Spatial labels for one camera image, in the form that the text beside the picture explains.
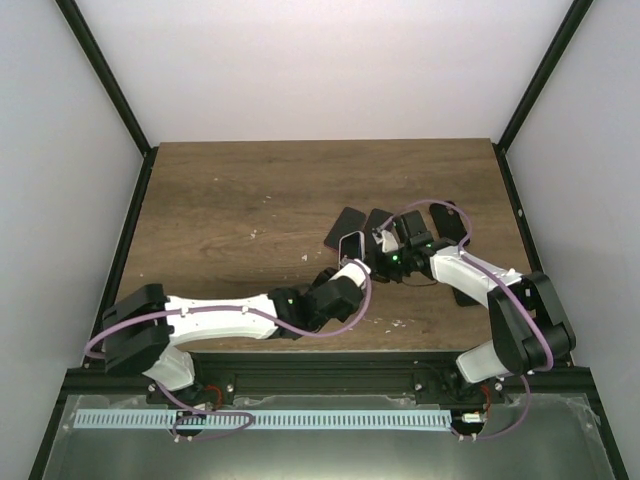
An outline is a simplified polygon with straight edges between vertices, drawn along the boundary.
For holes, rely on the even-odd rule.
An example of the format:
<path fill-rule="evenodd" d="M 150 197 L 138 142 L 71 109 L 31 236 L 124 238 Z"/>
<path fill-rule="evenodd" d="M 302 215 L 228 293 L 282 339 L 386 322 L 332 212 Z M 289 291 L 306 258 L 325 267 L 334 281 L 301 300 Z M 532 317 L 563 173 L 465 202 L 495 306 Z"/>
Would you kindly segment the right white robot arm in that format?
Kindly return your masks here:
<path fill-rule="evenodd" d="M 374 280 L 400 283 L 414 273 L 450 286 L 461 306 L 478 304 L 489 314 L 491 338 L 458 356 L 444 378 L 447 396 L 472 399 L 491 377 L 549 370 L 576 346 L 576 336 L 550 278 L 522 274 L 465 251 L 468 231 L 449 207 L 429 208 L 430 231 L 417 211 L 399 216 L 374 209 L 364 226 L 365 258 Z"/>

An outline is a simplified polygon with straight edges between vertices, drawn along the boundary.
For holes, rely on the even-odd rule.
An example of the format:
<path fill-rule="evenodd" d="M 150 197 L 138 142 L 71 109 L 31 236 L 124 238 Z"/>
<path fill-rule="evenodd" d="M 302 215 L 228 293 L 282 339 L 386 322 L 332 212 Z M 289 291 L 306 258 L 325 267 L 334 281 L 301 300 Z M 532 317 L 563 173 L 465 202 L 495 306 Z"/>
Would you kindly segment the black cased phone front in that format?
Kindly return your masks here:
<path fill-rule="evenodd" d="M 392 213 L 379 208 L 373 208 L 364 224 L 363 232 L 365 238 L 365 251 L 370 253 L 376 247 L 374 232 L 390 217 Z"/>

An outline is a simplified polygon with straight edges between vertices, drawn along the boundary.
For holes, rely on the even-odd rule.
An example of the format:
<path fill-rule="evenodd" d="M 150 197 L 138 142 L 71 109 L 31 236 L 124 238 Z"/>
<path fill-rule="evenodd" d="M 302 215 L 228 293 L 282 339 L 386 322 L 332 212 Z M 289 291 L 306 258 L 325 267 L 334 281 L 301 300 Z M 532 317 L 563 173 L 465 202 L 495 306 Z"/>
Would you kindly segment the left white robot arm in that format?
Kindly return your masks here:
<path fill-rule="evenodd" d="M 329 321 L 363 317 L 370 283 L 369 268 L 351 260 L 340 269 L 324 270 L 306 288 L 280 287 L 239 299 L 189 299 L 147 284 L 103 315 L 99 342 L 105 371 L 143 375 L 191 404 L 203 395 L 205 381 L 185 345 L 224 338 L 321 338 Z"/>

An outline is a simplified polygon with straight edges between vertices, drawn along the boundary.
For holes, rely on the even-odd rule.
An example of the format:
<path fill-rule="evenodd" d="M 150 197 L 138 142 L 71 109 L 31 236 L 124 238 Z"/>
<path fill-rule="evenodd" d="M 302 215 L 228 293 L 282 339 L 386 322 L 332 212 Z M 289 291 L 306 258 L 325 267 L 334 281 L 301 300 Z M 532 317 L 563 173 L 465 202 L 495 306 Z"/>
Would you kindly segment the black cased phone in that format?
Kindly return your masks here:
<path fill-rule="evenodd" d="M 338 218 L 329 230 L 324 239 L 324 246 L 337 251 L 340 239 L 354 231 L 360 230 L 367 219 L 367 215 L 352 207 L 344 207 Z"/>
<path fill-rule="evenodd" d="M 390 217 L 392 213 L 379 208 L 373 208 L 364 224 L 363 232 L 365 238 L 365 251 L 370 253 L 376 247 L 374 232 Z"/>

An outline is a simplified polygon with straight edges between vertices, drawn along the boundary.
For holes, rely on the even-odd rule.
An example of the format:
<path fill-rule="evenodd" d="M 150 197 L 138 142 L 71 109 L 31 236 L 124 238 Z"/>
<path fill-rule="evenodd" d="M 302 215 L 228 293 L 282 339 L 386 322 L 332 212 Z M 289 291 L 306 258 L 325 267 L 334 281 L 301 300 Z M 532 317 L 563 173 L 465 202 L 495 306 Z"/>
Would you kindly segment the beige cased phone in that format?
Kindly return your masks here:
<path fill-rule="evenodd" d="M 344 235 L 339 240 L 338 262 L 344 267 L 348 261 L 362 260 L 365 256 L 365 238 L 360 230 Z"/>

